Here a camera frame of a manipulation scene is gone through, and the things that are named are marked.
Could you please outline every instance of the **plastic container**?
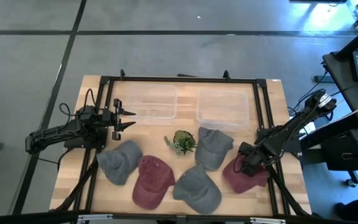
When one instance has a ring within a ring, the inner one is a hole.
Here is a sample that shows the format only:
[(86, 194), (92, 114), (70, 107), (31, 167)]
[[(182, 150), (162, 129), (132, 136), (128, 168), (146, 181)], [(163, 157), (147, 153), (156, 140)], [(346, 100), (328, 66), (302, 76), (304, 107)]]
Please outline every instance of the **plastic container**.
[(177, 89), (173, 85), (131, 84), (123, 104), (125, 110), (136, 113), (131, 118), (173, 119), (177, 115)]
[(196, 117), (204, 128), (229, 131), (247, 127), (248, 96), (235, 91), (200, 90)]

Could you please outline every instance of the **red baseball cap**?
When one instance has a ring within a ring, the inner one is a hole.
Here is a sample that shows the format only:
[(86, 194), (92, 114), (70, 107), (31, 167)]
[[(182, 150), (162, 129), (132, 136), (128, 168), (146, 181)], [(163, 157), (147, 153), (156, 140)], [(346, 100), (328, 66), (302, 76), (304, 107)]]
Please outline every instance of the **red baseball cap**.
[(223, 170), (223, 177), (229, 182), (235, 193), (241, 194), (247, 190), (255, 187), (256, 185), (265, 187), (269, 172), (262, 166), (258, 167), (256, 174), (253, 177), (241, 172), (241, 164), (245, 159), (243, 155), (237, 155)]
[(157, 208), (169, 186), (175, 185), (173, 171), (168, 164), (154, 156), (143, 156), (138, 162), (137, 178), (132, 200), (146, 209)]

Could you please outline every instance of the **gray floor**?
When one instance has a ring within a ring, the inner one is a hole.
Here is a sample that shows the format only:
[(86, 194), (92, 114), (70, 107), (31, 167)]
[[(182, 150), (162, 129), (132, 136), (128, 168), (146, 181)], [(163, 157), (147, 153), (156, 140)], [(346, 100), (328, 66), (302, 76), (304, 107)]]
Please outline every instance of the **gray floor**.
[[(0, 29), (70, 30), (80, 1), (0, 0)], [(85, 7), (80, 30), (355, 30), (353, 12), (346, 4), (269, 1), (94, 0)], [(73, 108), (83, 75), (175, 76), (282, 79), (289, 106), (294, 106), (322, 75), (323, 54), (339, 50), (352, 37), (261, 36), (77, 36), (57, 103)], [(24, 167), (24, 138), (37, 129), (55, 81), (68, 36), (0, 36), (0, 215), (8, 212)], [(321, 84), (329, 93), (333, 84)], [(346, 103), (341, 104), (346, 113)], [(57, 106), (50, 126), (66, 116)], [(58, 144), (41, 157), (57, 160)], [(341, 185), (348, 178), (328, 171), (324, 164), (304, 169), (312, 210), (329, 218), (336, 202), (358, 198), (358, 187)], [(24, 212), (48, 209), (56, 166), (40, 161)]]

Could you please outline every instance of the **wheel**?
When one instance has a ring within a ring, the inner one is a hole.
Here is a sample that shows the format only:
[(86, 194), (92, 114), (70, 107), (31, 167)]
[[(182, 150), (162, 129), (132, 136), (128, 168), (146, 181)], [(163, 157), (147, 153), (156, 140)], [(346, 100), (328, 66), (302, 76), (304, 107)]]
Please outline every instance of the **wheel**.
[(354, 23), (355, 26), (358, 26), (358, 20), (356, 20), (356, 22)]
[(345, 180), (345, 184), (349, 187), (356, 187), (357, 184), (353, 183), (353, 180), (352, 179), (347, 179)]

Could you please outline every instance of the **small green plant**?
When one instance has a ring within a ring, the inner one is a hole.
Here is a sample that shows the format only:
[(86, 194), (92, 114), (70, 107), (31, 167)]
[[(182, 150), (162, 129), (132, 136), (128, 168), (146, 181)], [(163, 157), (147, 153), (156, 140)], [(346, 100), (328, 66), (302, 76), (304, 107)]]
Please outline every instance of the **small green plant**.
[(196, 140), (193, 135), (187, 131), (176, 131), (173, 137), (173, 143), (164, 136), (165, 143), (170, 149), (175, 150), (178, 155), (186, 155), (187, 151), (194, 152), (192, 149), (196, 147)]

